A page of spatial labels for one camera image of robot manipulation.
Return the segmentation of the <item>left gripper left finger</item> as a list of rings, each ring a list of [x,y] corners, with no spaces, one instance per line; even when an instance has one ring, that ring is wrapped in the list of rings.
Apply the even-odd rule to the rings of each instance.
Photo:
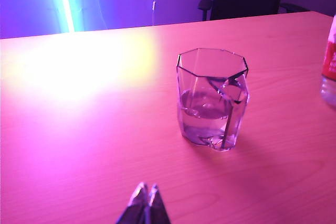
[[[133,191],[129,203],[116,223],[145,223],[145,208],[147,206],[147,184],[140,182]]]

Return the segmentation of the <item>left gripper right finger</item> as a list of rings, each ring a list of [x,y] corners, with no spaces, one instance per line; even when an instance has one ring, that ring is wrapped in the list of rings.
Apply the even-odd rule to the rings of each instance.
[[[171,224],[157,184],[154,184],[149,192],[145,208],[145,223]]]

